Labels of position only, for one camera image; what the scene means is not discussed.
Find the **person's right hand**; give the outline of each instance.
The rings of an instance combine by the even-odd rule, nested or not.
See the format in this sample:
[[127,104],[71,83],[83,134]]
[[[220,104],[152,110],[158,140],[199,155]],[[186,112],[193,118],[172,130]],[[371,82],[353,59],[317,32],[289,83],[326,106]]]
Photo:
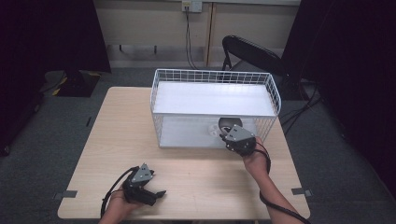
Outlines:
[[[263,151],[266,153],[264,147],[262,147],[262,140],[260,137],[256,137],[256,149]],[[267,172],[267,159],[260,152],[253,152],[249,156],[243,157],[243,161],[245,164],[245,168],[247,171],[253,176],[253,178],[257,179],[258,176],[266,176]]]

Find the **gray carpet floor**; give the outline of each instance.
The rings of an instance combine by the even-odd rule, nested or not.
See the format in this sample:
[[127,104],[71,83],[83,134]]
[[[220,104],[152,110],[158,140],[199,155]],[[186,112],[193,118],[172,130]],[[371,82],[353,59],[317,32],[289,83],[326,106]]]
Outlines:
[[[0,158],[0,223],[97,223],[59,219],[61,201],[53,196],[67,188],[106,91],[112,86],[150,87],[154,72],[115,68],[102,75],[91,98],[54,97],[47,91],[11,144],[10,155]],[[61,75],[48,73],[43,89]],[[313,93],[311,84],[305,88]],[[283,101],[281,121],[305,103]],[[313,192],[307,197],[311,223],[396,223],[393,198],[366,159],[344,140],[325,102],[306,110],[286,138],[303,188]]]

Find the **person's right arm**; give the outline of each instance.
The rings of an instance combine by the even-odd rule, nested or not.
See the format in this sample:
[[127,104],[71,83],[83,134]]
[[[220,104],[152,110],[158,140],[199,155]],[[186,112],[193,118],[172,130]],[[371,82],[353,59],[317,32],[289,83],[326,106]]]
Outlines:
[[[264,151],[262,140],[257,137],[256,138],[257,144],[256,149]],[[251,176],[256,180],[257,184],[259,185],[260,192],[262,196],[270,203],[277,204],[281,207],[287,208],[290,211],[297,213],[296,209],[289,203],[289,201],[283,196],[283,194],[279,191],[276,187],[270,176],[267,172],[267,160],[265,156],[259,152],[254,152],[250,156],[246,156],[243,158],[245,167],[247,171],[251,174]],[[267,206],[268,213],[270,215],[271,221],[274,224],[279,223],[302,223],[299,219],[292,217],[286,213],[278,211],[270,206]]]

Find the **wire rack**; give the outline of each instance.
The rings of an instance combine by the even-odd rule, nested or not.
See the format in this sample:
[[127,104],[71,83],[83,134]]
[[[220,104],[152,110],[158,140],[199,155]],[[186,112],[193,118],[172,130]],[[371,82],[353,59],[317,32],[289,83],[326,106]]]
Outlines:
[[[197,146],[205,141],[204,137],[199,141],[201,143],[192,143],[191,146],[184,146],[182,142],[186,141],[177,143],[173,138],[183,135],[185,139],[186,132],[194,130],[182,128],[189,126],[189,118],[194,122],[200,119],[199,124],[202,123],[204,126],[208,125],[207,123],[213,124],[221,117],[240,118],[244,121],[245,128],[249,127],[251,132],[265,140],[280,107],[280,96],[269,73],[157,69],[150,98],[160,147],[223,145],[219,140],[213,143],[213,146]],[[183,123],[175,123],[175,120],[181,120]],[[163,144],[166,142],[163,138],[170,135],[172,140]]]

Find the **beige wall panel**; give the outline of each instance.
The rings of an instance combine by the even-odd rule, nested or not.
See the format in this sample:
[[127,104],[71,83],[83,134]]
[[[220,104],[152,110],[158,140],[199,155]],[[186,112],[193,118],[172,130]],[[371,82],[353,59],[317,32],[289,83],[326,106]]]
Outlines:
[[283,49],[298,6],[216,4],[212,47],[226,35],[239,35],[268,49]]
[[[180,2],[95,1],[98,19],[108,45],[183,46],[186,15]],[[208,31],[208,6],[190,14],[191,44],[204,47]]]

